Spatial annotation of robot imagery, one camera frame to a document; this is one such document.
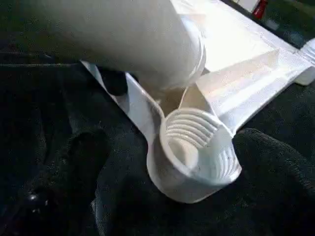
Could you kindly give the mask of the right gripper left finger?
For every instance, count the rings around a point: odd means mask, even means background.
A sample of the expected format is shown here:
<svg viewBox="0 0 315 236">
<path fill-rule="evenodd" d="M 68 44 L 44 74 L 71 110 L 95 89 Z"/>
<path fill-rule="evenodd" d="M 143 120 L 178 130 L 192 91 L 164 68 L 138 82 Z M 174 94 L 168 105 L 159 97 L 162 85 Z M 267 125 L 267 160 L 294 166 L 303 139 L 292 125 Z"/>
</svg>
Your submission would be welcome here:
<svg viewBox="0 0 315 236">
<path fill-rule="evenodd" d="M 78 236 L 109 155 L 102 129 L 77 133 L 29 180 L 0 220 L 2 236 Z"/>
</svg>

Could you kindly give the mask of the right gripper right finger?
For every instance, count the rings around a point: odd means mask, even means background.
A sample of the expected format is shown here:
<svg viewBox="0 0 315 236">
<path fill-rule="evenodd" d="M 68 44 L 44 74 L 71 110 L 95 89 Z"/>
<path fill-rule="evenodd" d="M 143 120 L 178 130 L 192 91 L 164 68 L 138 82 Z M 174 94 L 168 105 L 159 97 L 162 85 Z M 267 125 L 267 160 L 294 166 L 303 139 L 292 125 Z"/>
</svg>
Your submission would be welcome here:
<svg viewBox="0 0 315 236">
<path fill-rule="evenodd" d="M 256 129 L 233 138 L 243 168 L 227 192 L 219 236 L 312 236 L 315 168 L 296 149 Z"/>
</svg>

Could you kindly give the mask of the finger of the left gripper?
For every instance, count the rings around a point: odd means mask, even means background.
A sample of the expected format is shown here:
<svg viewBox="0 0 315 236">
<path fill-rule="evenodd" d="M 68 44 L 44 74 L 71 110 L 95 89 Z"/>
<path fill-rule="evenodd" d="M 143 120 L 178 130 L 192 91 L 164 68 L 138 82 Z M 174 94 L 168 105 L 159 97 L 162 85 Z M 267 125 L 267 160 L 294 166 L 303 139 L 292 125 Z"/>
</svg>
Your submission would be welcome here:
<svg viewBox="0 0 315 236">
<path fill-rule="evenodd" d="M 113 96 L 123 96 L 127 94 L 128 87 L 126 73 L 123 71 L 108 70 L 98 68 L 102 81 L 107 91 Z"/>
</svg>

